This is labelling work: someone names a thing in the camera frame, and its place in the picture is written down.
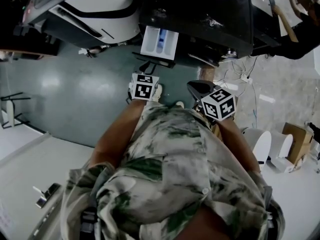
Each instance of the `white shoe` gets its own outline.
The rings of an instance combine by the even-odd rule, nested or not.
[[[152,97],[152,100],[154,101],[154,102],[159,102],[159,99],[160,99],[160,97],[161,97],[161,94],[162,94],[162,85],[161,84],[158,84],[158,86],[157,86],[157,88],[156,88],[156,90],[155,90],[155,93],[154,93],[154,95],[153,95],[153,97]]]
[[[182,101],[178,101],[175,105],[180,106],[183,109],[185,108],[185,104]]]

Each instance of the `power strip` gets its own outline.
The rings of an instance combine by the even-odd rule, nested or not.
[[[252,78],[248,77],[246,74],[242,74],[240,79],[245,83],[252,85],[252,82],[253,82]]]

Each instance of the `patterned shirt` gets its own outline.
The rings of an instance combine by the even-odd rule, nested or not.
[[[266,201],[266,186],[195,111],[150,101],[119,168],[105,162],[70,171],[61,234],[78,240],[81,213],[95,203],[98,240],[173,240],[205,205],[224,220],[231,239],[262,240],[272,224],[270,203],[280,239],[284,217],[273,199]]]

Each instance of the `shirt button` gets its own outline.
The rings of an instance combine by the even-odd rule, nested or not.
[[[204,189],[202,189],[202,194],[206,195],[209,193],[209,188],[205,187]]]

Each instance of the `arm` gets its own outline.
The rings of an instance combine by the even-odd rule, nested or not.
[[[300,16],[301,11],[296,7],[294,0],[289,0],[289,1],[290,1],[290,5],[291,5],[291,8],[292,8],[295,16],[297,16],[299,19],[301,19],[301,16]]]
[[[246,171],[260,173],[259,163],[252,153],[246,139],[231,118],[217,121],[224,144],[233,153]]]
[[[89,167],[103,162],[119,166],[145,105],[145,100],[135,99],[126,107],[97,142]]]
[[[275,5],[272,9],[280,17],[280,19],[283,23],[283,26],[284,26],[286,32],[288,33],[290,40],[292,42],[299,43],[295,32],[293,31],[292,27],[290,26],[289,22],[287,21],[285,15],[283,14],[283,12],[279,8],[279,6]]]

